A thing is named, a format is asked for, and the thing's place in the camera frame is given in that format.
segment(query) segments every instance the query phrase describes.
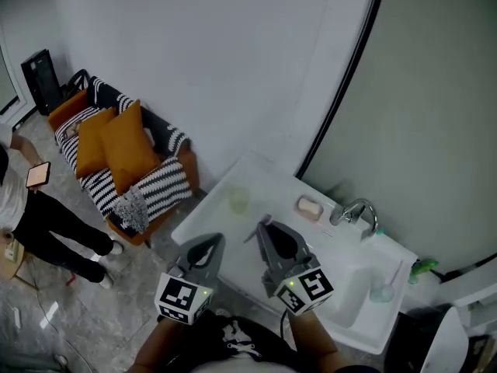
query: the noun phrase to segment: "sink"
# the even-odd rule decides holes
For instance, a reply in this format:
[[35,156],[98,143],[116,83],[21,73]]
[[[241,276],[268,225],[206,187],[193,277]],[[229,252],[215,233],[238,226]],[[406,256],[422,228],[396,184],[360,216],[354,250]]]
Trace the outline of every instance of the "sink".
[[[233,190],[242,190],[246,207],[232,208]],[[294,205],[301,195],[320,203],[324,212],[318,222],[301,217]],[[204,233],[221,232],[226,247],[218,277],[228,286],[265,309],[283,313],[278,299],[268,298],[261,282],[266,265],[254,239],[244,242],[264,214],[271,214],[305,239],[318,258],[335,291],[315,309],[323,326],[340,343],[372,354],[380,354],[394,325],[416,255],[386,235],[360,241],[368,224],[329,224],[336,203],[285,173],[271,162],[250,153],[241,158],[196,209],[176,228],[178,243]],[[392,283],[394,299],[373,303],[373,282]]]

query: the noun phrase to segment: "marble floor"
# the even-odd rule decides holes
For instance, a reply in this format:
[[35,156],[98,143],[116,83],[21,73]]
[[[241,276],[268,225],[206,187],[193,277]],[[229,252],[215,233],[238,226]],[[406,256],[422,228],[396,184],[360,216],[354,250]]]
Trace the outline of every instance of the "marble floor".
[[[72,209],[81,219],[103,231],[110,232],[62,155],[58,153],[53,133],[45,117],[32,115],[18,130],[36,146],[43,159],[52,162],[50,183],[43,191]],[[11,165],[25,176],[29,168],[23,157],[10,152]],[[77,277],[65,286],[70,274],[36,258],[28,259],[19,272],[28,281],[36,279],[38,295],[16,281],[0,282],[0,346],[27,354],[63,354],[75,373],[88,372],[83,360],[63,341],[66,339],[97,372],[126,371],[136,353],[156,325],[154,307],[155,287],[161,272],[175,259],[176,246],[172,230],[199,203],[192,199],[182,205],[151,239],[151,249],[132,246],[123,241],[125,251],[120,256],[106,256],[100,263],[114,279],[111,290],[104,290]],[[61,239],[84,256],[91,250],[67,239]],[[50,322],[44,322],[38,299],[45,312],[52,312]],[[14,324],[12,307],[21,313],[22,327]],[[219,283],[219,292],[212,308],[224,307],[236,315],[243,315],[277,332],[280,317],[261,309],[245,297]],[[292,343],[287,326],[285,337]],[[369,355],[339,344],[345,355],[355,362],[368,364],[383,371],[384,355]]]

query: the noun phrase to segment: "cable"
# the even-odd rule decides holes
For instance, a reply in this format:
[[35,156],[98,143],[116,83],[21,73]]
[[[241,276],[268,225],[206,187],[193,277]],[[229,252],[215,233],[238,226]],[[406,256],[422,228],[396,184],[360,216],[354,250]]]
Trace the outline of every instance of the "cable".
[[283,339],[283,322],[285,321],[285,317],[287,316],[288,310],[285,309],[285,312],[281,316],[280,320],[280,337]]
[[[34,283],[34,287],[35,288],[38,288],[38,286],[36,285],[36,268],[34,266],[34,260],[31,259],[31,263],[33,265],[33,283]],[[40,290],[36,290],[36,299],[38,301],[38,305],[40,306],[40,309],[41,309],[41,312],[43,313],[43,316],[45,317],[45,319],[47,320],[48,324],[50,326],[52,326],[52,329],[55,330],[55,333],[58,334],[58,336],[63,340],[65,341],[69,347],[71,347],[71,349],[83,360],[83,362],[85,362],[85,365],[86,367],[88,368],[88,370],[90,370],[90,373],[93,373],[93,370],[92,368],[90,368],[90,365],[88,364],[88,362],[86,361],[86,359],[84,359],[84,357],[72,346],[71,343],[69,343],[69,341],[67,341],[63,336],[61,336],[61,334],[59,333],[59,331],[57,330],[57,327],[55,327],[52,322],[47,318],[47,314],[45,313],[45,310],[43,309],[43,307],[41,306],[41,301],[40,301]]]

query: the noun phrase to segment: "phone screen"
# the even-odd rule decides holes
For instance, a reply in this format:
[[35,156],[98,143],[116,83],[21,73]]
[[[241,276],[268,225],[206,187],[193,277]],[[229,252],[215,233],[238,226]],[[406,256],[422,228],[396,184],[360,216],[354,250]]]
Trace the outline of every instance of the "phone screen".
[[45,162],[39,166],[32,167],[28,172],[26,188],[36,187],[37,185],[44,185],[47,183],[49,169],[50,162]]

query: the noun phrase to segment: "person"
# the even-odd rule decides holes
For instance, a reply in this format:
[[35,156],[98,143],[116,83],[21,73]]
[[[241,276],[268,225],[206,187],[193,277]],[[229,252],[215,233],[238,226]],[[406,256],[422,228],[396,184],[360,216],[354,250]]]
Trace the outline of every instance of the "person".
[[343,357],[312,311],[289,314],[297,351],[267,328],[207,310],[192,325],[164,318],[128,373],[378,373]]
[[26,189],[25,181],[9,165],[8,148],[21,152],[31,166],[43,162],[27,138],[0,124],[0,242],[8,244],[15,239],[34,256],[111,288],[113,282],[104,267],[69,249],[50,231],[75,240],[100,256],[121,254],[121,244],[84,223],[61,202],[41,192],[40,187]]

